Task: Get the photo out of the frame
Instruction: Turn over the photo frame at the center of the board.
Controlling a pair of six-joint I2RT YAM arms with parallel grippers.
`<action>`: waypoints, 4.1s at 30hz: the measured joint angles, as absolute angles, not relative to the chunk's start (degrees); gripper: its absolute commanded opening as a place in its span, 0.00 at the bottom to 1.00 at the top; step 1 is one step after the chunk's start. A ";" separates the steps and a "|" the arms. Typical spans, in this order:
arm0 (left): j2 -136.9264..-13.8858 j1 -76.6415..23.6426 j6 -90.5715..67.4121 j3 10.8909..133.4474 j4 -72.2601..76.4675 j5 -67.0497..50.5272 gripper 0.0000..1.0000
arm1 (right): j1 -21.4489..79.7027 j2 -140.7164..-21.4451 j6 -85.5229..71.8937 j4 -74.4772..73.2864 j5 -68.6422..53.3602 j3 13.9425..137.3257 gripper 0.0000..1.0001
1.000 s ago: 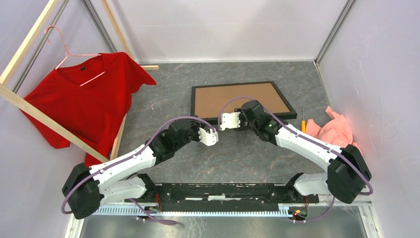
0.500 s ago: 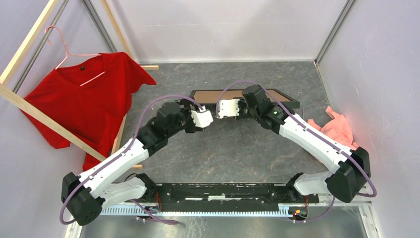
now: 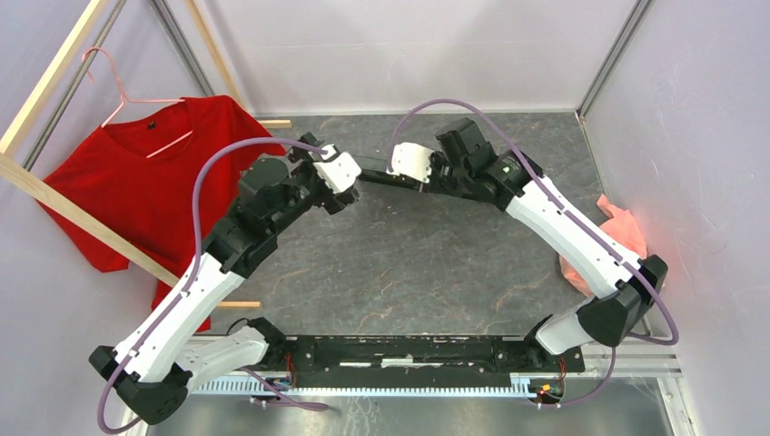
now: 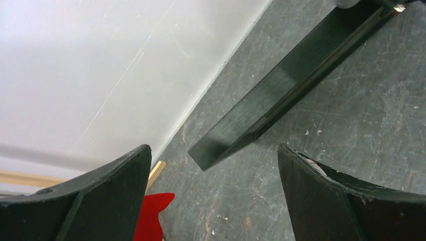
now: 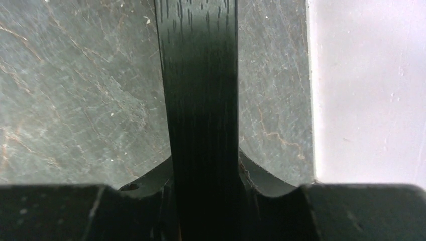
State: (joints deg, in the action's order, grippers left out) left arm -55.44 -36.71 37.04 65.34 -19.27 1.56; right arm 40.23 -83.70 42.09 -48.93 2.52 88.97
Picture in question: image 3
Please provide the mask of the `black picture frame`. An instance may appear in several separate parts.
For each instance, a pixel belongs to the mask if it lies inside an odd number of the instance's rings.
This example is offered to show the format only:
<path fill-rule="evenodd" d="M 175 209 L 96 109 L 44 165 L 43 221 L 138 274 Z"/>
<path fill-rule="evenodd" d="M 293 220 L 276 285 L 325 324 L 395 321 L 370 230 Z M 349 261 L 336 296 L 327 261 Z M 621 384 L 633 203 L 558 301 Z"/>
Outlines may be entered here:
<path fill-rule="evenodd" d="M 410 178 L 406 175 L 394 175 L 387 173 L 386 161 L 381 158 L 372 158 L 353 155 L 353 159 L 360 167 L 361 173 L 358 179 L 366 183 L 376 183 L 385 186 L 399 187 L 412 191 L 421 191 L 424 182 Z"/>

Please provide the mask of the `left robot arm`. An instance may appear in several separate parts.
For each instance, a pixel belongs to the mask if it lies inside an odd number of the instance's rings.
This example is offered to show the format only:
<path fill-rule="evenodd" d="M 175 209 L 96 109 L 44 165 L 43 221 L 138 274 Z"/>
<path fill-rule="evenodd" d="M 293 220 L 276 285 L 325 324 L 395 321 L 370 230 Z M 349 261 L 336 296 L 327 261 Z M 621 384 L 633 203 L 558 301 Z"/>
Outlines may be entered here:
<path fill-rule="evenodd" d="M 198 172 L 192 189 L 194 254 L 178 283 L 147 319 L 114 347 L 100 346 L 90 363 L 133 412 L 135 423 L 154 425 L 175 413 L 196 389 L 228 372 L 258 364 L 278 368 L 284 344 L 267 336 L 261 322 L 242 327 L 201 349 L 187 342 L 216 306 L 239 288 L 277 249 L 279 235 L 311 208 L 330 214 L 358 200 L 361 169 L 351 154 L 310 137 L 288 140 L 287 164 L 255 160 L 240 176 L 238 193 L 209 233 L 202 232 L 200 199 L 210 170 L 228 154 L 261 140 L 223 147 Z"/>

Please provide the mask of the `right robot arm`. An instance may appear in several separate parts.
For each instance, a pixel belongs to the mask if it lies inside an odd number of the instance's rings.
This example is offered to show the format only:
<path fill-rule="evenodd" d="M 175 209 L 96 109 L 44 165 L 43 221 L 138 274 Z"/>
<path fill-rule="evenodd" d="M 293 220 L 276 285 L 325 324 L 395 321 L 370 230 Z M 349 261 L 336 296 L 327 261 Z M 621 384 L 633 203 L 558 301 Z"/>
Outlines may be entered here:
<path fill-rule="evenodd" d="M 440 193 L 490 203 L 523 223 L 588 287 L 586 300 L 535 327 L 524 347 L 527 364 L 546 371 L 561 353 L 597 342 L 617 347 L 659 302 L 668 273 L 658 255 L 625 246 L 591 222 L 521 151 L 499 153 L 467 118 L 436 132 L 439 150 L 414 143 L 393 148 L 390 172 Z"/>

